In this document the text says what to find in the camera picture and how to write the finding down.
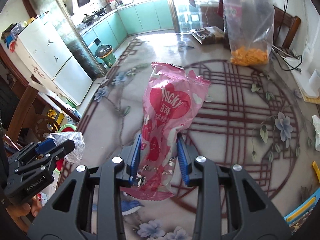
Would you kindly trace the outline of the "person's left hand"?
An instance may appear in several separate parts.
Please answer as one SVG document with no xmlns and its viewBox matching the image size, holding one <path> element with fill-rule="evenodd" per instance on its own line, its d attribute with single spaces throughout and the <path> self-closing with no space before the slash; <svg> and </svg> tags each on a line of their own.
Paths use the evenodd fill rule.
<svg viewBox="0 0 320 240">
<path fill-rule="evenodd" d="M 37 196 L 34 196 L 31 199 L 31 203 L 24 203 L 22 205 L 9 205 L 6 210 L 10 217 L 14 221 L 18 221 L 20 217 L 26 216 L 31 213 L 34 217 L 36 217 L 39 211 L 42 209 L 42 204 L 39 201 Z"/>
</svg>

